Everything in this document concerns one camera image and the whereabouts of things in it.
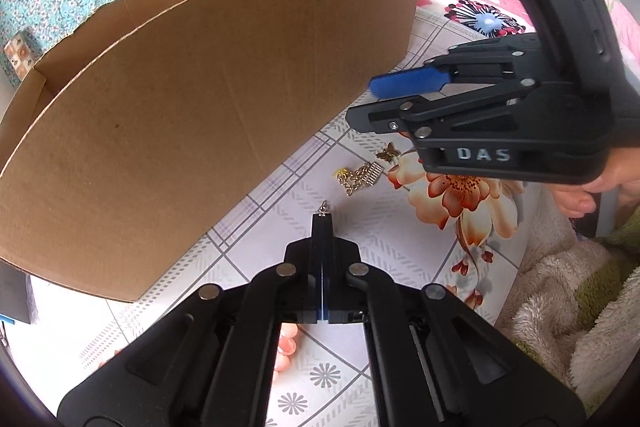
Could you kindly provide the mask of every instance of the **brown cardboard box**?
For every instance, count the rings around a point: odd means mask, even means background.
[[[37,62],[2,119],[0,257],[82,292],[139,298],[404,57],[415,2],[100,8]]]

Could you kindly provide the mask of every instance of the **tablecloth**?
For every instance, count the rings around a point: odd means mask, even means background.
[[[449,46],[480,38],[477,32],[418,8],[408,53],[396,70],[420,66]],[[449,84],[442,93],[429,96],[460,89]],[[365,93],[356,102],[372,100]],[[481,257],[470,262],[450,226],[453,219],[443,230],[419,220],[418,207],[410,203],[412,185],[390,182],[393,165],[375,156],[390,140],[401,152],[410,148],[409,140],[399,135],[356,133],[342,112],[215,224],[136,303],[82,295],[33,278],[37,324],[7,326],[10,349],[24,378],[55,411],[62,397],[100,362],[202,284],[241,285],[281,262],[287,244],[310,233],[312,213],[322,200],[331,203],[336,235],[356,242],[365,263],[409,286],[446,284],[460,298],[470,297],[470,305],[493,323],[522,260],[539,187],[525,184],[522,194],[512,194],[517,209],[512,237],[500,237],[494,227],[474,250]],[[341,168],[355,170],[365,161],[379,162],[385,174],[374,186],[348,197],[334,174]],[[291,368],[272,386],[266,425],[376,425],[362,326],[307,325],[296,342]]]

